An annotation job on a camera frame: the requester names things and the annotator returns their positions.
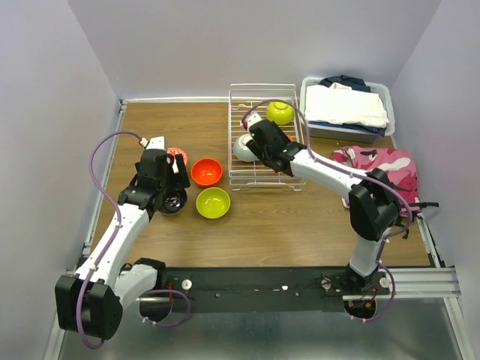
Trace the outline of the teal checked white bowl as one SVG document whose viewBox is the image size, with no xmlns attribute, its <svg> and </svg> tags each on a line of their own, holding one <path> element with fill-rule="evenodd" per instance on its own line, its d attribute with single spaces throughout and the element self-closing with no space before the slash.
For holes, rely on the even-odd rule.
<svg viewBox="0 0 480 360">
<path fill-rule="evenodd" d="M 237 138 L 233 145 L 233 154 L 243 162 L 257 161 L 257 156 L 247 147 L 247 143 L 252 140 L 252 136 L 249 133 L 244 133 Z"/>
</svg>

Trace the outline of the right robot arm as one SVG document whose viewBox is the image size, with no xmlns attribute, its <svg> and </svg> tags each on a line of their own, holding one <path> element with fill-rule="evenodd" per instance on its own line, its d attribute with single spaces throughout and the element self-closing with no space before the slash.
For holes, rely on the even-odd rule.
<svg viewBox="0 0 480 360">
<path fill-rule="evenodd" d="M 386 173 L 380 169 L 366 172 L 329 160 L 291 141 L 274 122 L 244 120 L 242 125 L 252 137 L 247 147 L 265 166 L 322 185 L 347 200 L 357 240 L 343 286 L 355 294 L 370 288 L 385 236 L 400 214 L 396 196 L 387 190 L 390 181 Z"/>
</svg>

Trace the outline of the beige floral ceramic bowl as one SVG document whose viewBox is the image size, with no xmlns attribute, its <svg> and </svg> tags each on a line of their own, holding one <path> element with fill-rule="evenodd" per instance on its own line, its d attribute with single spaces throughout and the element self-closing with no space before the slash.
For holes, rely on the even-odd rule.
<svg viewBox="0 0 480 360">
<path fill-rule="evenodd" d="M 188 195 L 185 189 L 174 190 L 165 196 L 159 212 L 162 215 L 178 214 L 185 207 L 187 201 Z"/>
</svg>

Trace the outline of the white bowl orange pattern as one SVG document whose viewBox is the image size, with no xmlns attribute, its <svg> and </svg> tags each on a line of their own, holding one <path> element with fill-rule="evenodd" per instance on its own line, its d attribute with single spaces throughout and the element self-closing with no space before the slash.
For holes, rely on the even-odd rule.
<svg viewBox="0 0 480 360">
<path fill-rule="evenodd" d="M 167 149 L 167 152 L 172 156 L 181 155 L 185 164 L 188 163 L 188 156 L 184 150 L 177 147 L 170 147 Z"/>
</svg>

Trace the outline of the lime green bowl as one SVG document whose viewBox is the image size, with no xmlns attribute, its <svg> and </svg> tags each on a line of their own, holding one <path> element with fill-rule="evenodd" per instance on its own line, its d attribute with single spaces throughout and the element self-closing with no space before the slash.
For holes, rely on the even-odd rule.
<svg viewBox="0 0 480 360">
<path fill-rule="evenodd" d="M 222 218 L 230 210 L 230 205 L 230 195 L 219 187 L 206 188 L 196 198 L 196 210 L 211 220 Z"/>
<path fill-rule="evenodd" d="M 270 102 L 265 111 L 266 118 L 277 125 L 288 125 L 294 115 L 295 110 L 291 105 L 279 101 Z"/>
</svg>

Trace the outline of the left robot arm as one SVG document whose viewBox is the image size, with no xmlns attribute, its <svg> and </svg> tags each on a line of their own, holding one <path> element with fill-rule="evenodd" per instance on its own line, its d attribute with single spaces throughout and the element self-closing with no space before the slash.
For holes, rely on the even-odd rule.
<svg viewBox="0 0 480 360">
<path fill-rule="evenodd" d="M 142 258 L 120 274 L 132 245 L 154 214 L 174 215 L 187 202 L 190 181 L 181 153 L 146 149 L 135 165 L 136 175 L 118 195 L 107 230 L 89 258 L 72 275 L 55 285 L 60 329 L 109 340 L 123 312 L 147 293 L 159 296 L 166 288 L 163 262 Z"/>
</svg>

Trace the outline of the lime green bowl front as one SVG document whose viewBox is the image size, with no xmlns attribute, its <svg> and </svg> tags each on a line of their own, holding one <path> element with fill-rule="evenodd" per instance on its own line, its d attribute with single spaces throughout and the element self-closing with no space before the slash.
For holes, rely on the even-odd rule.
<svg viewBox="0 0 480 360">
<path fill-rule="evenodd" d="M 265 111 L 266 118 L 277 125 L 288 125 L 294 115 L 295 110 L 291 105 L 279 101 L 270 102 Z"/>
</svg>

